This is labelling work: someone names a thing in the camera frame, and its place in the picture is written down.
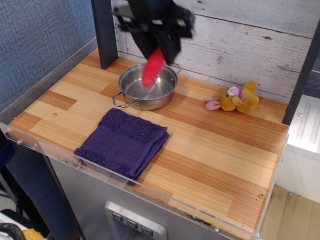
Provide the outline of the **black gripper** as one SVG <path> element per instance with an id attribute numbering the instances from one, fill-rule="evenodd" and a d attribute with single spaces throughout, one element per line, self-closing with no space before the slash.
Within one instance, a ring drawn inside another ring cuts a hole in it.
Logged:
<path id="1" fill-rule="evenodd" d="M 165 62 L 172 64 L 181 51 L 180 37 L 194 36 L 194 12 L 172 0 L 129 0 L 111 12 L 146 59 L 159 46 Z"/>

